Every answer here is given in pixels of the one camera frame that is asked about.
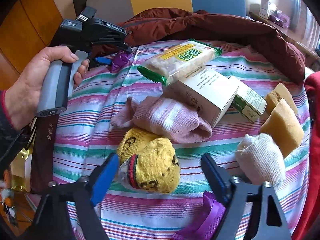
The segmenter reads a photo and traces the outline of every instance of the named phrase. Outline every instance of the dark red jacket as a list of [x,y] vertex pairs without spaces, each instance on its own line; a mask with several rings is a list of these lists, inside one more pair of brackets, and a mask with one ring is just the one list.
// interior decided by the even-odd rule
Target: dark red jacket
[[[128,33],[126,42],[134,46],[159,40],[208,40],[250,44],[295,83],[305,76],[304,55],[287,43],[274,28],[261,22],[205,11],[191,13],[175,8],[154,8],[120,23]],[[97,47],[93,55],[109,54],[107,46]]]

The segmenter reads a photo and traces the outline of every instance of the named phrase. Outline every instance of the packaged snack bar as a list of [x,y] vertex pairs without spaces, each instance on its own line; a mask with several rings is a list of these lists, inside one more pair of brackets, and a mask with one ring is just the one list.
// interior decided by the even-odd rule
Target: packaged snack bar
[[138,66],[137,69],[149,80],[160,82],[166,86],[188,75],[206,62],[215,59],[221,53],[221,49],[210,44],[190,39],[153,56]]

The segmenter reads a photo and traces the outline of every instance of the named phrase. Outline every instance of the yellow sponge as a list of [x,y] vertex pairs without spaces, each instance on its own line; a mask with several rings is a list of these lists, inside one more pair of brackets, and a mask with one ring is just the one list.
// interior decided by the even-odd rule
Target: yellow sponge
[[297,117],[284,99],[281,99],[271,112],[259,133],[269,134],[284,158],[300,145],[304,136]]
[[282,98],[285,99],[285,101],[294,111],[294,114],[297,115],[297,106],[295,105],[289,90],[287,90],[287,88],[282,83],[279,83],[276,86],[276,88],[273,89],[270,93],[268,93],[265,97],[265,100],[267,101],[267,114],[271,114],[272,110],[275,109],[276,105],[280,102]]

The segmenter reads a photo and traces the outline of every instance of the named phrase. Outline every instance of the purple object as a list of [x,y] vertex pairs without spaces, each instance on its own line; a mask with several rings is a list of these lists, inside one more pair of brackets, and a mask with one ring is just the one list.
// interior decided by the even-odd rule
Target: purple object
[[203,207],[196,219],[185,228],[174,233],[175,240],[210,240],[217,229],[226,208],[215,200],[214,194],[203,193]]
[[280,27],[284,28],[284,22],[281,21],[279,18],[277,18],[276,16],[271,15],[271,14],[270,14],[269,18],[270,18],[270,21],[272,21],[275,24],[279,25]]
[[290,25],[290,17],[281,13],[279,19],[284,22],[284,28],[288,28]]
[[112,60],[112,65],[111,65],[111,72],[116,72],[120,70],[125,64],[128,63],[130,54],[128,54],[125,51],[119,51],[117,55]]

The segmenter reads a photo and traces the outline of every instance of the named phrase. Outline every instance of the blanket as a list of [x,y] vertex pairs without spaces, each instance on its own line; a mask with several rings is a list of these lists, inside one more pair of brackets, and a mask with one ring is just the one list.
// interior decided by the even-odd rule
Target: blanket
[[[110,119],[123,107],[127,97],[142,101],[148,95],[157,97],[162,93],[161,85],[143,78],[137,66],[182,42],[160,41],[135,47],[129,62],[117,73],[111,73],[105,66],[88,72],[81,86],[74,90],[67,111],[59,117],[53,158],[56,181],[73,182],[89,175],[117,149],[127,130],[112,127]],[[250,45],[210,43],[223,50],[222,56],[207,63],[212,69],[227,77],[236,76],[260,96],[283,82],[298,107],[297,118],[305,136],[301,145],[284,160],[286,180],[277,191],[292,233],[302,213],[309,180],[310,117],[305,89],[303,85],[290,82]],[[211,190],[200,167],[203,153],[210,153],[230,174],[243,176],[234,156],[236,146],[246,133],[257,135],[267,117],[263,114],[255,123],[250,123],[230,108],[205,142],[172,142],[180,161],[181,180],[170,195],[137,193],[124,188],[115,178],[103,202],[96,207],[109,238],[171,239],[174,232],[188,225],[198,214],[203,205],[203,192]],[[68,203],[68,208],[75,234],[78,239],[84,239],[74,203]],[[244,237],[250,209],[248,203],[236,239]]]

